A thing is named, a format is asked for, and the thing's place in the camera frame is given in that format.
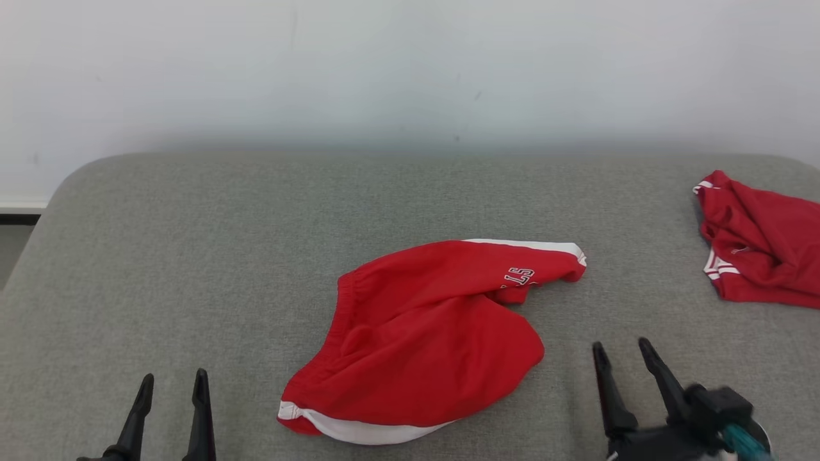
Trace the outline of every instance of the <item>folded fabric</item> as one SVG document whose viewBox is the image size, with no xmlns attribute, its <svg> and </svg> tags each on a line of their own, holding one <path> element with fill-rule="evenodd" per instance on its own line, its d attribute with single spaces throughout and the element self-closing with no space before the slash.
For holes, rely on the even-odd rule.
<svg viewBox="0 0 820 461">
<path fill-rule="evenodd" d="M 325 344 L 285 387 L 278 419 L 383 445 L 478 412 L 544 357 L 526 319 L 499 303 L 585 268 L 575 244 L 510 240 L 449 240 L 369 262 L 339 278 Z"/>
<path fill-rule="evenodd" d="M 820 308 L 820 203 L 752 189 L 715 171 L 695 186 L 704 272 L 724 299 Z"/>
</svg>

